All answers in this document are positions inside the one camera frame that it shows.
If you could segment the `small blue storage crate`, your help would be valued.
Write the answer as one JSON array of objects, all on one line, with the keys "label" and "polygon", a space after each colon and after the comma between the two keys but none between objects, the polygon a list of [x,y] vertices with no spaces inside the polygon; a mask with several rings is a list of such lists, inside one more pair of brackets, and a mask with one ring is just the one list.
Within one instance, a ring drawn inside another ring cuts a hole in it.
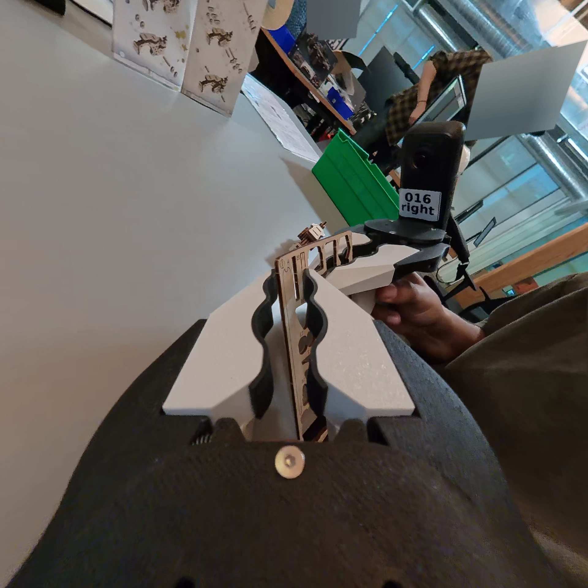
[{"label": "small blue storage crate", "polygon": [[340,91],[336,86],[331,86],[326,94],[327,100],[334,107],[336,112],[342,116],[344,120],[349,120],[356,112],[357,106],[352,97],[346,92]]}]

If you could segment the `green plastic bin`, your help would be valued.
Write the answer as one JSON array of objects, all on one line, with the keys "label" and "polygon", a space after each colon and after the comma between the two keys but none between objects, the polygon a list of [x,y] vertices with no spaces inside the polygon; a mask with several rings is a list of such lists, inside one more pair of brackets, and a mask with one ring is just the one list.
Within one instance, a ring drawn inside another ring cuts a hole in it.
[{"label": "green plastic bin", "polygon": [[339,129],[312,173],[349,226],[399,218],[399,195],[368,154]]}]

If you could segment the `silver ventilation duct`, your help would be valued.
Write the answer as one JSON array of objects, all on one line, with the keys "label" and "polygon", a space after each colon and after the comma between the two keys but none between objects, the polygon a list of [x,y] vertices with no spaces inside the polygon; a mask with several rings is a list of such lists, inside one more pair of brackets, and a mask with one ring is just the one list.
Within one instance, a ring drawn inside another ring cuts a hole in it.
[{"label": "silver ventilation duct", "polygon": [[587,171],[550,134],[516,137],[572,202],[587,203]]}]

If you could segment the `black monitor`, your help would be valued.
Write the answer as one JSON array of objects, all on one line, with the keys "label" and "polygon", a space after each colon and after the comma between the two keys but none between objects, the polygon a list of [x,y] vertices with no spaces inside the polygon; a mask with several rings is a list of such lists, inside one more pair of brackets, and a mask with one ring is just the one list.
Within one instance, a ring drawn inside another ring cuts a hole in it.
[{"label": "black monitor", "polygon": [[362,83],[366,90],[366,102],[378,114],[385,110],[386,101],[390,97],[413,86],[386,47],[379,50],[364,74],[367,75]]}]

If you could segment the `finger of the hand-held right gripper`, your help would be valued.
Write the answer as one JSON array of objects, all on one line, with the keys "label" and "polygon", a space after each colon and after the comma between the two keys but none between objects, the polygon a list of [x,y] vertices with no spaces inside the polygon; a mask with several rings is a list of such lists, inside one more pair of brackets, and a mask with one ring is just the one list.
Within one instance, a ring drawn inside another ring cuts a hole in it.
[{"label": "finger of the hand-held right gripper", "polygon": [[352,258],[358,259],[365,256],[374,255],[378,248],[383,245],[391,245],[387,235],[381,233],[369,232],[352,232]]},{"label": "finger of the hand-held right gripper", "polygon": [[405,245],[384,244],[374,254],[354,258],[352,263],[335,268],[328,275],[328,282],[371,314],[376,290],[393,281],[394,265],[418,252]]}]

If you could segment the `person's right hand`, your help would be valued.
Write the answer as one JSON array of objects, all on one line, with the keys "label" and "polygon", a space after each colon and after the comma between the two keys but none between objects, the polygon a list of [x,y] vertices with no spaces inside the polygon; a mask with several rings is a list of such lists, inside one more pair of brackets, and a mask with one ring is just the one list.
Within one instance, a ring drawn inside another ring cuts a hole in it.
[{"label": "person's right hand", "polygon": [[372,317],[404,337],[430,364],[449,363],[485,337],[480,326],[443,306],[417,273],[377,289],[375,301]]}]

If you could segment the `illustrated instruction booklet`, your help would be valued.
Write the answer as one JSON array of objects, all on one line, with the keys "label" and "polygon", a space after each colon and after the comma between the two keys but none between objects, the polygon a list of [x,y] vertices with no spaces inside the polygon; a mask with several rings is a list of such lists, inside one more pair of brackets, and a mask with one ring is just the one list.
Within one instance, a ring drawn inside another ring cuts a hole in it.
[{"label": "illustrated instruction booklet", "polygon": [[113,1],[114,57],[231,117],[267,1]]}]

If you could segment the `wooden robot model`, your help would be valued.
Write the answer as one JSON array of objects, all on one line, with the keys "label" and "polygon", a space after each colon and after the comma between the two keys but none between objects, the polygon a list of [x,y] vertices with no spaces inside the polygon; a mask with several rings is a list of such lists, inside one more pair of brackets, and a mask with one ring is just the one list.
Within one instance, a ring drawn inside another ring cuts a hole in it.
[{"label": "wooden robot model", "polygon": [[299,246],[306,246],[325,238],[327,222],[313,223],[298,234]]}]

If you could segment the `laser-cut wooden puzzle sheet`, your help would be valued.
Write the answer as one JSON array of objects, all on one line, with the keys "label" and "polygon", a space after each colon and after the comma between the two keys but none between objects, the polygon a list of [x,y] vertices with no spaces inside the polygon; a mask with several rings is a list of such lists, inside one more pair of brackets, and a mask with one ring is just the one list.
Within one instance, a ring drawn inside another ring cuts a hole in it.
[{"label": "laser-cut wooden puzzle sheet", "polygon": [[306,303],[303,290],[303,273],[309,268],[309,254],[318,251],[319,265],[315,271],[325,276],[337,266],[353,260],[352,231],[319,239],[307,245],[298,245],[275,259],[276,281],[288,366],[290,391],[293,401],[296,435],[300,441],[323,442],[327,439],[324,417],[318,417],[307,399],[306,381],[309,370],[313,335],[305,321],[298,317],[298,308]]}]

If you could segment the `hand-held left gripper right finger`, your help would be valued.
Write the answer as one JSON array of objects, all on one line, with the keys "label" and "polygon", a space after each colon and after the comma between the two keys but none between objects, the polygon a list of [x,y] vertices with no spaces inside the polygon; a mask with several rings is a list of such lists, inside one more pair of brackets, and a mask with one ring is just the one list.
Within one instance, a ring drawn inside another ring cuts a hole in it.
[{"label": "hand-held left gripper right finger", "polygon": [[327,431],[347,420],[411,416],[415,404],[371,315],[313,269],[303,272],[313,336],[307,398]]}]

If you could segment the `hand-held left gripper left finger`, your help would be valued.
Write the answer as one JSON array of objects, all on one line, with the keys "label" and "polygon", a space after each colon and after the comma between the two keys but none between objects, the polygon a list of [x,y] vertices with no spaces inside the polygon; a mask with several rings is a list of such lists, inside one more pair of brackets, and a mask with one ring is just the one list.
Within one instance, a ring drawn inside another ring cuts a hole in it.
[{"label": "hand-held left gripper left finger", "polygon": [[246,437],[274,392],[266,336],[274,325],[276,274],[257,278],[210,314],[162,405],[168,416],[235,420]]}]

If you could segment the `wooden beam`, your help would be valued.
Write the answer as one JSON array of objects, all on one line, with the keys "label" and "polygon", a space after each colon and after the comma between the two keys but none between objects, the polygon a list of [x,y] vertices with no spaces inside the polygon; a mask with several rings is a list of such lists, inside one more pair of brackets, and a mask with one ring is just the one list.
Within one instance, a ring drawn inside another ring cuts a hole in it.
[{"label": "wooden beam", "polygon": [[494,292],[550,270],[586,252],[587,224],[583,224],[497,269],[475,277],[473,283],[476,289],[483,289],[486,293]]}]

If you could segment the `person's olive brown clothing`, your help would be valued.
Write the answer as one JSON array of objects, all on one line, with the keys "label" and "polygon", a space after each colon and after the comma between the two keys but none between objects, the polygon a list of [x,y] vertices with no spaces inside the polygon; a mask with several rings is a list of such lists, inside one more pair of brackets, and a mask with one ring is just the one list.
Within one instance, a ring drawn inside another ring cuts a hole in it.
[{"label": "person's olive brown clothing", "polygon": [[587,273],[493,311],[436,368],[493,448],[522,518],[569,587],[587,587]]}]

